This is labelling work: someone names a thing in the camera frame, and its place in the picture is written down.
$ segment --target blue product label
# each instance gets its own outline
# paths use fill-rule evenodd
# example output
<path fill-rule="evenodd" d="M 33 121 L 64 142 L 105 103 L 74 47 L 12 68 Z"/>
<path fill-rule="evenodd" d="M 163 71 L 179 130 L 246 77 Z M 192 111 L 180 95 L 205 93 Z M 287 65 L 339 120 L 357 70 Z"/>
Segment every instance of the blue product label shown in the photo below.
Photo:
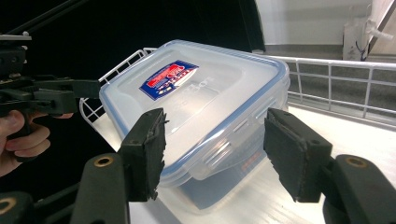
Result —
<path fill-rule="evenodd" d="M 196 69 L 198 66 L 191 63 L 182 61 L 169 63 L 149 77 L 139 89 L 151 99 L 157 100 L 181 86 L 195 73 Z"/>

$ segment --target white table surface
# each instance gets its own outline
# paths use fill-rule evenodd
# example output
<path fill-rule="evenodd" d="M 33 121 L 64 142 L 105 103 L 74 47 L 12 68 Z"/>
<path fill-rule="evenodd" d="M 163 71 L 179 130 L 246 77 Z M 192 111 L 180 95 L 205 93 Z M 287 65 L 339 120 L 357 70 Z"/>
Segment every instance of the white table surface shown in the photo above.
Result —
<path fill-rule="evenodd" d="M 333 157 L 352 154 L 370 160 L 396 187 L 395 129 L 293 106 L 289 112 L 333 144 Z M 106 115 L 93 125 L 111 146 L 120 147 L 120 138 Z M 323 197 L 320 203 L 295 203 L 268 159 L 217 210 L 206 214 L 192 213 L 169 189 L 158 191 L 157 201 L 130 203 L 131 223 L 324 223 Z"/>

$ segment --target clear plastic lid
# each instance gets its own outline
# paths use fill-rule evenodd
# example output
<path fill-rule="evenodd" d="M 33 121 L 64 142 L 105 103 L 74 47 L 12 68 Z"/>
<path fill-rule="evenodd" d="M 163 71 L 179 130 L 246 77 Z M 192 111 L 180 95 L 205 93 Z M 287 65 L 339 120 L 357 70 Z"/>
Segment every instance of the clear plastic lid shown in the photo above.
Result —
<path fill-rule="evenodd" d="M 185 175 L 238 118 L 287 73 L 282 62 L 181 40 L 168 42 L 113 78 L 100 92 L 121 138 L 146 111 L 162 107 L 162 177 Z"/>

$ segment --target human hand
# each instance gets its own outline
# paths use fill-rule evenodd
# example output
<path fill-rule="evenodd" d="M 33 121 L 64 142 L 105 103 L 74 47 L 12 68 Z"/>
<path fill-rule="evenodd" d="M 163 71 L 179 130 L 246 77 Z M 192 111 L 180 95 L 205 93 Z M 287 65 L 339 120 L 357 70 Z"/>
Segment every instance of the human hand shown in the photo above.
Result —
<path fill-rule="evenodd" d="M 60 119 L 68 119 L 73 114 L 65 114 Z M 29 124 L 32 132 L 23 137 L 7 140 L 7 137 L 19 131 L 24 124 L 23 114 L 12 110 L 7 117 L 0 118 L 0 176 L 6 175 L 16 169 L 21 162 L 17 157 L 35 157 L 50 147 L 50 130 L 42 125 L 33 123 L 33 119 L 46 116 L 42 113 L 29 115 Z"/>

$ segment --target black background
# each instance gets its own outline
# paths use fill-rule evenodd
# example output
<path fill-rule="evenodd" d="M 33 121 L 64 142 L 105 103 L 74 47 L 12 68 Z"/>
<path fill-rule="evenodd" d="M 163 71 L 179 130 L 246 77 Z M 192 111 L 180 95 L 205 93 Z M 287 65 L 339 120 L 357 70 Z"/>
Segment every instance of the black background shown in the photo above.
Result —
<path fill-rule="evenodd" d="M 63 2 L 0 0 L 0 33 Z M 158 48 L 174 39 L 264 50 L 254 0 L 91 0 L 30 35 L 25 76 L 97 79 L 137 49 Z M 2 191 L 26 191 L 35 200 L 47 197 L 77 183 L 89 158 L 112 151 L 79 113 L 35 122 L 51 130 L 51 147 L 1 177 Z"/>

